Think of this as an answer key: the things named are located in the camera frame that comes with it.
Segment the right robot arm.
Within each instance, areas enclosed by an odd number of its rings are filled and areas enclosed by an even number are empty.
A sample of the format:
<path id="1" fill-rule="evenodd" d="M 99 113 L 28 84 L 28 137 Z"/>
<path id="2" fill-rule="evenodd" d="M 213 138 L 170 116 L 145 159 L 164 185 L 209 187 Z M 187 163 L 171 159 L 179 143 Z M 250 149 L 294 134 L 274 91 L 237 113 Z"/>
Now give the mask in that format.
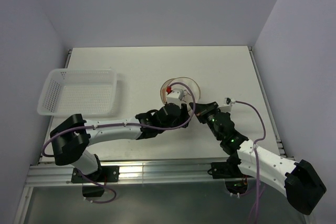
<path id="1" fill-rule="evenodd" d="M 229 156 L 222 167 L 212 166 L 212 170 L 257 178 L 282 193 L 295 210 L 304 215 L 312 213 L 327 189 L 309 162 L 293 161 L 255 144 L 235 129 L 228 107 L 223 112 L 216 102 L 190 106 Z"/>

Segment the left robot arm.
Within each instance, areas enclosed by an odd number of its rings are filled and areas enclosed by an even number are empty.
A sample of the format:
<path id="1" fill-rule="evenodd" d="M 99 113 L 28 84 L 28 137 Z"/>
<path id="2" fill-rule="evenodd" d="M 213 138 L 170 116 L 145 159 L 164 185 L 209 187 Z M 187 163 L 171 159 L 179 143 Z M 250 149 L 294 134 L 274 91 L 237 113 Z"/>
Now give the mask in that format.
<path id="1" fill-rule="evenodd" d="M 106 124 L 74 114 L 51 132 L 52 158 L 56 165 L 72 165 L 89 181 L 96 182 L 102 176 L 101 162 L 87 147 L 115 140 L 155 138 L 165 131 L 186 128 L 192 115 L 186 104 L 178 106 L 174 103 Z"/>

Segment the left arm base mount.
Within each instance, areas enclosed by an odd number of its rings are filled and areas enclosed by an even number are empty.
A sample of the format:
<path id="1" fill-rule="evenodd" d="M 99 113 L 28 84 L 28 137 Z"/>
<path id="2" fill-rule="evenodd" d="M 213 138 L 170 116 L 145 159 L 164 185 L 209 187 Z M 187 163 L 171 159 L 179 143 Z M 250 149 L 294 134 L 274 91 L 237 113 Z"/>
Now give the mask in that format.
<path id="1" fill-rule="evenodd" d="M 78 169 L 72 171 L 72 184 L 85 184 L 93 181 L 93 186 L 82 186 L 82 195 L 89 199 L 100 198 L 107 189 L 98 186 L 97 184 L 107 186 L 107 183 L 115 183 L 119 180 L 119 166 L 102 166 L 96 172 L 84 175 Z"/>

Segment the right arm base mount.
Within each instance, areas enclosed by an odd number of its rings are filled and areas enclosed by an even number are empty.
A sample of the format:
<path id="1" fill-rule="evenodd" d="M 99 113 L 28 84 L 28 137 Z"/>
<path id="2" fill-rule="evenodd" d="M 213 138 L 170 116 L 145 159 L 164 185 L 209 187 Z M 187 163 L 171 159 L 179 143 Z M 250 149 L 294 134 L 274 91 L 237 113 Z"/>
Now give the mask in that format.
<path id="1" fill-rule="evenodd" d="M 207 173 L 212 179 L 223 179 L 229 194 L 245 195 L 254 188 L 254 185 L 248 184 L 248 178 L 251 178 L 251 176 L 243 174 L 237 165 L 227 161 L 212 162 Z"/>

